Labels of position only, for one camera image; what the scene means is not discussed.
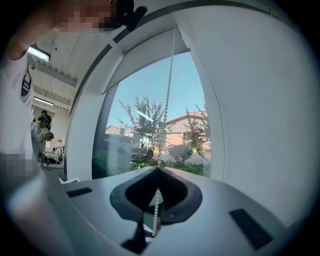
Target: white shirt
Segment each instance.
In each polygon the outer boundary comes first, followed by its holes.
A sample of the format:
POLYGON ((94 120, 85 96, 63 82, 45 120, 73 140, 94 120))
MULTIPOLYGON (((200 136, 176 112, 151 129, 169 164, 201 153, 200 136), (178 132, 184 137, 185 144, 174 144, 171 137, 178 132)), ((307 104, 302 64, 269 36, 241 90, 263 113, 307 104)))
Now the white shirt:
MULTIPOLYGON (((48 131, 49 131, 49 130, 48 130, 47 127, 42 128, 42 129, 41 129, 41 135, 42 135, 42 136, 45 136, 48 131)), ((39 145, 39 146, 40 146, 40 152, 41 152, 42 154, 45 154, 45 153, 46 153, 46 143, 47 143, 47 141, 44 140, 44 141, 42 141, 42 143, 40 143, 40 145, 39 145)))
POLYGON ((31 126, 31 142, 34 158, 38 159, 40 151, 40 141, 42 139, 42 131, 40 127, 40 121, 36 121, 31 126))
POLYGON ((32 85, 29 93, 21 96, 28 67, 27 55, 25 53, 17 60, 10 60, 5 55, 0 66, 0 153, 23 154, 26 160, 33 155, 31 123, 34 119, 32 85))

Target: black rectangular slot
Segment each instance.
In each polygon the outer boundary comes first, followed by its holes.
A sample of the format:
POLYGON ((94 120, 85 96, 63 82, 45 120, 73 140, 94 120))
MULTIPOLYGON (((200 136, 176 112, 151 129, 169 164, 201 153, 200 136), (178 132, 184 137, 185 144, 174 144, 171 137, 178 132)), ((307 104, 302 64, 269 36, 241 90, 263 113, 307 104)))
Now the black rectangular slot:
POLYGON ((272 241, 272 237, 244 209, 233 210, 229 214, 255 250, 272 241))
POLYGON ((74 197, 81 196, 83 194, 90 193, 90 192, 92 192, 92 190, 88 187, 85 187, 85 188, 80 188, 77 190, 69 191, 69 192, 67 192, 67 194, 70 198, 74 198, 74 197))

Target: bush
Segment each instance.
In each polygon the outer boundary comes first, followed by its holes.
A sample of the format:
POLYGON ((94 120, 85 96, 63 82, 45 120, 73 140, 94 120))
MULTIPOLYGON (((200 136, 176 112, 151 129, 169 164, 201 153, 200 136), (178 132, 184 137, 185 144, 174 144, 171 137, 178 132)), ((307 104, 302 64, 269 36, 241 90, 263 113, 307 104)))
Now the bush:
POLYGON ((181 144, 181 145, 173 145, 171 148, 170 155, 172 157, 179 157, 182 160, 182 162, 185 162, 191 157, 192 153, 193 153, 193 150, 191 146, 181 144))
POLYGON ((154 159, 147 159, 147 158, 134 158, 132 159, 133 167, 131 168, 131 171, 137 170, 138 167, 148 167, 148 166, 157 166, 157 160, 154 159))
POLYGON ((200 176, 204 176, 209 178, 210 177, 210 164, 203 165, 203 164, 192 164, 192 163, 186 163, 182 161, 169 161, 169 162, 164 162, 161 161, 161 166, 163 167, 171 167, 175 169, 179 169, 191 174, 196 174, 200 176))

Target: parked car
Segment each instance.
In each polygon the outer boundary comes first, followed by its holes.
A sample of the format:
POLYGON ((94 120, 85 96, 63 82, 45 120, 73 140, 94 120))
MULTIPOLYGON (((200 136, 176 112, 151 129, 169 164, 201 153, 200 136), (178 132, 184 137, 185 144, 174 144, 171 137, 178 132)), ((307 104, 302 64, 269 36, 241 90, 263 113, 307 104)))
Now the parked car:
POLYGON ((171 154, 171 148, 172 148, 172 146, 173 146, 173 144, 170 144, 170 145, 168 145, 168 146, 165 146, 165 147, 163 148, 164 153, 171 154))

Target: fluorescent light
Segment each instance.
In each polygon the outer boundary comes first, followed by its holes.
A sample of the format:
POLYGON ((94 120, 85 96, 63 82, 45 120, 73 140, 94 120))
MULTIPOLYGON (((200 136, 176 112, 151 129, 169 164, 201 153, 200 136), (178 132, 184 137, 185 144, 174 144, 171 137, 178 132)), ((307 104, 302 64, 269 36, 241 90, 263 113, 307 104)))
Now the fluorescent light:
POLYGON ((50 54, 45 52, 45 51, 43 51, 43 50, 40 50, 39 48, 37 48, 34 45, 33 46, 31 45, 28 48, 28 53, 38 57, 41 60, 44 60, 45 62, 49 62, 50 61, 50 54))
POLYGON ((143 116, 145 119, 148 119, 151 122, 154 122, 149 116, 145 115, 144 113, 140 112, 139 110, 136 111, 140 116, 143 116))
POLYGON ((40 98, 37 98, 37 97, 33 97, 33 98, 38 102, 41 102, 41 103, 44 103, 44 104, 47 104, 47 105, 50 105, 50 106, 54 106, 54 104, 49 102, 49 101, 46 101, 46 100, 43 100, 43 99, 40 99, 40 98))

